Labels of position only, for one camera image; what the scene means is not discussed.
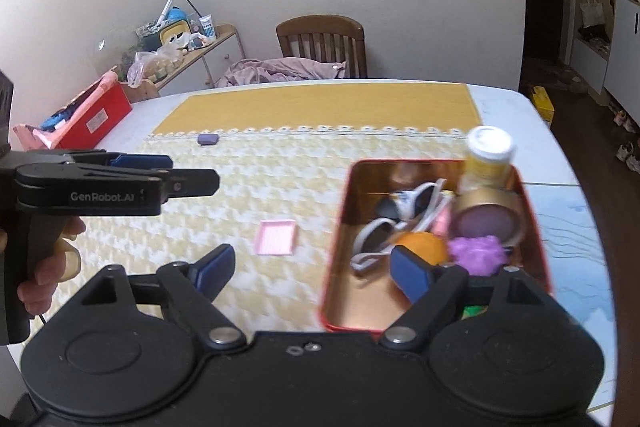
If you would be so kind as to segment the person's left hand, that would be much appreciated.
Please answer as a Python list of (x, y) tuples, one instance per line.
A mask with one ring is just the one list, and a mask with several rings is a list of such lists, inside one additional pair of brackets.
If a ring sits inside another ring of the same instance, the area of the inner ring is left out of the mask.
[(36, 317), (46, 313), (51, 306), (58, 284), (73, 277), (81, 270), (81, 257), (74, 245), (77, 236), (86, 231), (86, 224), (79, 217), (70, 217), (65, 228), (40, 260), (30, 280), (24, 280), (14, 288), (16, 299), (25, 311)]

